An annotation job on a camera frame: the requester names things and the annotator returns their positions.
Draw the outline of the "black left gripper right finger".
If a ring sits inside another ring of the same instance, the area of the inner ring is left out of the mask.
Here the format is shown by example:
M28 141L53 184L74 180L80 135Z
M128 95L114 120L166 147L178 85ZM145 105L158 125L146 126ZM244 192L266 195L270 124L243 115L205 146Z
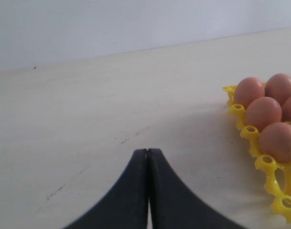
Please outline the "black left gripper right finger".
M174 172L160 149L148 149L149 201L154 229L241 229L198 198Z

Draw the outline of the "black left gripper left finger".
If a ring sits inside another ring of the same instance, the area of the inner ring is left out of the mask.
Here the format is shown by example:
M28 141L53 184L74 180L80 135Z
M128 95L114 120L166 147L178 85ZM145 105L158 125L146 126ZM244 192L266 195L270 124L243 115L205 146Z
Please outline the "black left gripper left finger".
M147 150L135 150L125 170L97 204L67 229L146 229Z

